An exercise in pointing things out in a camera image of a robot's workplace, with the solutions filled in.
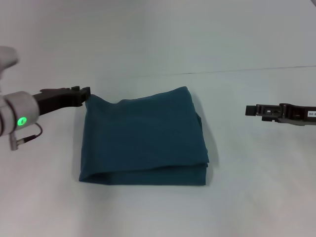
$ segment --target label sticker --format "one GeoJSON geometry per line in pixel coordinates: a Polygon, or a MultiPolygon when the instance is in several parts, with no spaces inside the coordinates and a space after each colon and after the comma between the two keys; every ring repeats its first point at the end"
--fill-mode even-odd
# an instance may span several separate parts
{"type": "Polygon", "coordinates": [[[315,117],[316,118],[316,111],[308,111],[307,117],[315,117]]]}

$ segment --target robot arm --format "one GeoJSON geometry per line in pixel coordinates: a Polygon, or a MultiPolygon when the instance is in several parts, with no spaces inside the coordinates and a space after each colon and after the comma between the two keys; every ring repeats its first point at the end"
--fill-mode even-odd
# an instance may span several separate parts
{"type": "Polygon", "coordinates": [[[262,121],[275,121],[297,126],[316,125],[316,107],[291,104],[255,105],[246,107],[247,116],[261,116],[262,121]]]}
{"type": "MultiPolygon", "coordinates": [[[[0,46],[0,78],[3,70],[18,62],[15,49],[0,46]]],[[[30,95],[19,91],[8,95],[0,93],[0,136],[8,135],[12,150],[39,135],[16,140],[15,131],[35,124],[40,115],[64,107],[79,107],[90,97],[90,87],[79,86],[60,89],[43,89],[41,93],[30,95]]]]}

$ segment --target dark green fabric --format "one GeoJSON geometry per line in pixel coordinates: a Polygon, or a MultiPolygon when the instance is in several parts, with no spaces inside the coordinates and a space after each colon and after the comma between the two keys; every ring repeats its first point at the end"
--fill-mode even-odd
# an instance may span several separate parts
{"type": "Polygon", "coordinates": [[[186,87],[111,104],[86,102],[82,182],[205,185],[202,124],[186,87]]]}

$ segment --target white background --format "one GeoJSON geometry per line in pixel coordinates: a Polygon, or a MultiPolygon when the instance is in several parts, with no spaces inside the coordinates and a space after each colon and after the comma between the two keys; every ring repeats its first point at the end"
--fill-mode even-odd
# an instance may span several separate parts
{"type": "Polygon", "coordinates": [[[5,94],[187,86],[211,160],[205,187],[79,183],[85,108],[54,111],[18,151],[0,138],[0,236],[314,237],[316,127],[244,112],[316,106],[315,22],[310,0],[0,0],[0,45],[21,58],[5,94]]]}

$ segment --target black cable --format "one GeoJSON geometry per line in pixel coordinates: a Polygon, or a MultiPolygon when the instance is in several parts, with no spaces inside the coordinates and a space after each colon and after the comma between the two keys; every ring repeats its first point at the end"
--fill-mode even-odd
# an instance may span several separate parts
{"type": "Polygon", "coordinates": [[[27,142],[29,142],[29,141],[32,141],[33,139],[35,139],[35,138],[37,138],[37,137],[39,137],[39,136],[42,135],[42,133],[43,133],[43,128],[42,128],[37,122],[35,123],[35,125],[37,125],[37,127],[40,128],[40,133],[39,133],[38,135],[32,135],[32,136],[29,136],[29,137],[25,137],[25,138],[20,139],[20,140],[23,141],[23,143],[27,143],[27,142]]]}
{"type": "Polygon", "coordinates": [[[35,125],[37,125],[40,128],[40,133],[38,135],[36,135],[36,137],[39,137],[43,133],[43,128],[37,122],[35,123],[35,125]]]}

